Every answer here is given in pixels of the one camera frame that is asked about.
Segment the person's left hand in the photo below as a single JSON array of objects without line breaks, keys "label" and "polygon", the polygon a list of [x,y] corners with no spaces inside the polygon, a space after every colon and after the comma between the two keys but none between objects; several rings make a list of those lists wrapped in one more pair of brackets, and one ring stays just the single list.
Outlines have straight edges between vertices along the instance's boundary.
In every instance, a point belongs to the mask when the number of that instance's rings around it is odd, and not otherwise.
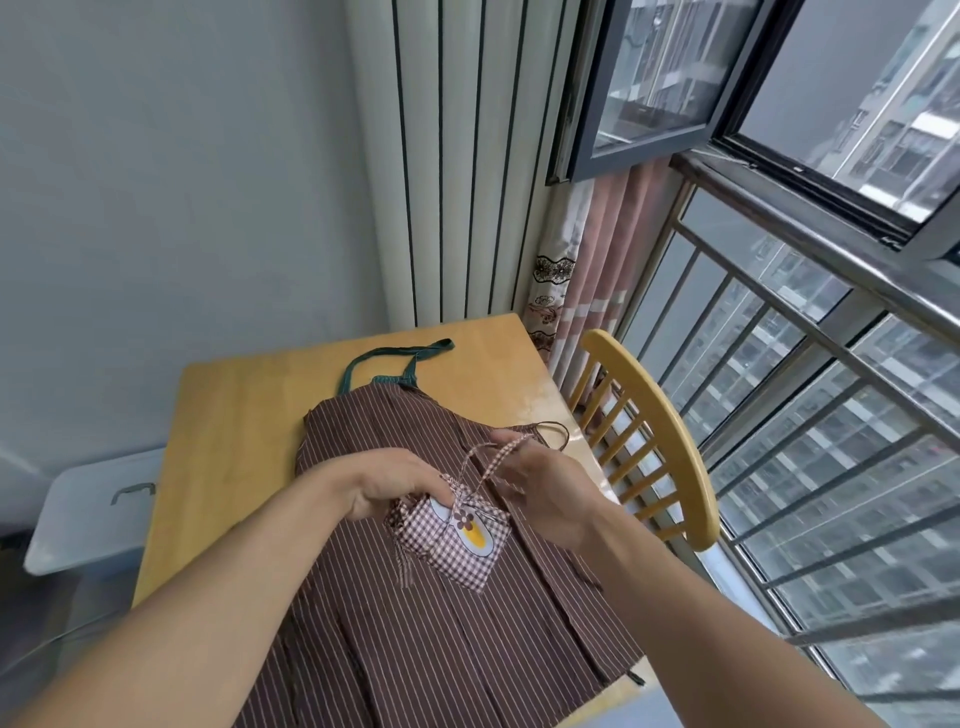
[{"label": "person's left hand", "polygon": [[350,519],[350,494],[409,494],[409,500],[429,497],[452,507],[450,484],[436,467],[408,449],[384,447],[328,459],[307,470],[300,480],[318,488],[320,504],[340,521]]}]

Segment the person's right hand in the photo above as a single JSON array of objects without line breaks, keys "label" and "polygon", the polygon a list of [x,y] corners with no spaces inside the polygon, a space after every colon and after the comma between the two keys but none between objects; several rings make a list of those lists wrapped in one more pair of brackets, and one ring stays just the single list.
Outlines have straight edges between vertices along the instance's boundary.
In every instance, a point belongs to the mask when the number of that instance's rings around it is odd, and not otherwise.
[{"label": "person's right hand", "polygon": [[544,446],[544,474],[522,499],[504,499],[531,528],[555,546],[584,553],[594,518],[606,503],[581,463]]}]

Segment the brown checkered apron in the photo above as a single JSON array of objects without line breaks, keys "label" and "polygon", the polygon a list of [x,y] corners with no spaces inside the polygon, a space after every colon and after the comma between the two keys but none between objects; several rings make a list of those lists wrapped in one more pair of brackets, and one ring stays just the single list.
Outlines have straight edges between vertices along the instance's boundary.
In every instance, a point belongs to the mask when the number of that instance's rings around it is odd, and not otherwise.
[{"label": "brown checkered apron", "polygon": [[413,581],[415,563],[474,592],[485,588],[511,537],[512,515],[486,494],[508,455],[535,437],[520,434],[510,443],[483,442],[462,458],[455,474],[443,472],[453,500],[447,507],[431,495],[394,500],[384,517],[399,588]]}]

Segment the person's left forearm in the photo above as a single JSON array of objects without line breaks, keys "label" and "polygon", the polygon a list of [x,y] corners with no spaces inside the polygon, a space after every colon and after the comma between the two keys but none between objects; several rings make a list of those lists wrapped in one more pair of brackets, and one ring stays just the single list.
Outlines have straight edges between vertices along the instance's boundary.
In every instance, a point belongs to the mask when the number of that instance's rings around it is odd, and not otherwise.
[{"label": "person's left forearm", "polygon": [[356,478],[296,480],[132,609],[10,728],[231,728]]}]

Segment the person's right forearm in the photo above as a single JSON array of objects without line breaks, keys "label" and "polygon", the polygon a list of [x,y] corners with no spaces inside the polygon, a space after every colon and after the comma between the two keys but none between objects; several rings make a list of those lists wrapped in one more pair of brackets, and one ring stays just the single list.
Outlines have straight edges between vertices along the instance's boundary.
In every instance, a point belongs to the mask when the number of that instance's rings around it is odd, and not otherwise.
[{"label": "person's right forearm", "polygon": [[617,504],[577,505],[577,547],[685,728],[886,728]]}]

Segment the yellow wooden chair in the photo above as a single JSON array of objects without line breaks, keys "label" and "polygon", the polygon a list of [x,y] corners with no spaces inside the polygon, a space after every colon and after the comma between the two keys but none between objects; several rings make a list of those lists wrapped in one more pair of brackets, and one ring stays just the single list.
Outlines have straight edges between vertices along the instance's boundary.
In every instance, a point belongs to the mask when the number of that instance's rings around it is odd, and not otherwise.
[{"label": "yellow wooden chair", "polygon": [[603,329],[582,334],[579,350],[586,355],[584,368],[566,403],[571,412],[581,407],[578,421],[591,448],[596,447],[614,426],[618,416],[633,407],[629,424],[606,446],[597,462],[607,465],[635,435],[642,445],[606,477],[614,486],[641,467],[649,455],[658,465],[618,495],[620,505],[636,501],[645,491],[670,480],[674,489],[665,496],[655,494],[634,517],[653,522],[671,506],[680,517],[666,528],[655,529],[663,542],[681,538],[693,552],[707,552],[720,536],[716,495],[700,450],[686,424],[663,388],[642,367],[640,361]]}]

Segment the patterned lace curtain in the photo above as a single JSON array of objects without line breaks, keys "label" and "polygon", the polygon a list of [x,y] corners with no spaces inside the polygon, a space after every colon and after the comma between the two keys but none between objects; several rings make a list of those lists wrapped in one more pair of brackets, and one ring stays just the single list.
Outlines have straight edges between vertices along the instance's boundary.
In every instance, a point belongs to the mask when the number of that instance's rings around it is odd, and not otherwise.
[{"label": "patterned lace curtain", "polygon": [[551,368],[553,350],[582,256],[584,229],[594,198],[594,180],[553,189],[538,240],[529,296],[521,320],[540,359]]}]

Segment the pink curtain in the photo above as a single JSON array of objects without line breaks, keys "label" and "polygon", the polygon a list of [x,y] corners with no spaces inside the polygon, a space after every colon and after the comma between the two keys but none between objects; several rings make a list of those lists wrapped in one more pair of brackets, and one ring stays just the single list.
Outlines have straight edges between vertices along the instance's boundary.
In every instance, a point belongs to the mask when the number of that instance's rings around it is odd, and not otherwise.
[{"label": "pink curtain", "polygon": [[569,397],[586,367],[579,349],[593,329],[611,333],[636,283],[642,245],[648,242],[656,207],[667,195],[669,157],[628,171],[578,183],[588,192],[572,277],[558,314],[548,368],[560,393]]}]

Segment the white plastic storage box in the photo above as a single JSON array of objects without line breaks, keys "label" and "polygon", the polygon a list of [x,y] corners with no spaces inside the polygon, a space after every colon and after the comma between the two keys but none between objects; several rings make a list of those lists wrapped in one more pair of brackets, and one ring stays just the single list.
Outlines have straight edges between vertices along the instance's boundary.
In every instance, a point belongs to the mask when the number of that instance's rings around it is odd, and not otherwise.
[{"label": "white plastic storage box", "polygon": [[105,577],[138,568],[164,454],[161,447],[62,472],[47,492],[24,570]]}]

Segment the white vertical panel radiator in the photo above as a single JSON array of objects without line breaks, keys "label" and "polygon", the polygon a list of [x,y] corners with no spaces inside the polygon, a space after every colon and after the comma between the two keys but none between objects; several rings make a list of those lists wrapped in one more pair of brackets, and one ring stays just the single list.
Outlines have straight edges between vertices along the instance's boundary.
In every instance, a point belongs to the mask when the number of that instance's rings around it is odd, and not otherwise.
[{"label": "white vertical panel radiator", "polygon": [[390,329],[521,313],[586,0],[343,0]]}]

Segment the grey metal window railing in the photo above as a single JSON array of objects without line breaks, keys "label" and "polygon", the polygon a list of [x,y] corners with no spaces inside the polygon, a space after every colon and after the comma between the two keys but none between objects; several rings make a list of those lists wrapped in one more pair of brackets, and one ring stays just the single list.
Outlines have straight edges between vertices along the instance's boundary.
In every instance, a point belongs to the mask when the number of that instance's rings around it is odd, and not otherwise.
[{"label": "grey metal window railing", "polygon": [[897,728],[960,728],[960,290],[717,151],[619,334],[702,455],[702,570]]}]

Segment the open dark-framed window sash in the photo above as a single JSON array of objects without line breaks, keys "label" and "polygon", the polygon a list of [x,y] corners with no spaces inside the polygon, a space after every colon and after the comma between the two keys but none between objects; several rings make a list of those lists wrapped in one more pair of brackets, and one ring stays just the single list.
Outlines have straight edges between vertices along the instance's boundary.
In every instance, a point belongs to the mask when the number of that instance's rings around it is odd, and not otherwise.
[{"label": "open dark-framed window sash", "polygon": [[714,138],[804,3],[582,0],[546,183],[579,183]]}]

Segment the dark fixed window frame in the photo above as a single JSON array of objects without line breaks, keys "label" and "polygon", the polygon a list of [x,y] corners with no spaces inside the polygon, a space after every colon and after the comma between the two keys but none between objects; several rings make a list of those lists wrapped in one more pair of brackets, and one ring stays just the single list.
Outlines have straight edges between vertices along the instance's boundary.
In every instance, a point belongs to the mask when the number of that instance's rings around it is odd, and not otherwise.
[{"label": "dark fixed window frame", "polygon": [[960,0],[774,0],[716,140],[902,248],[960,191]]}]

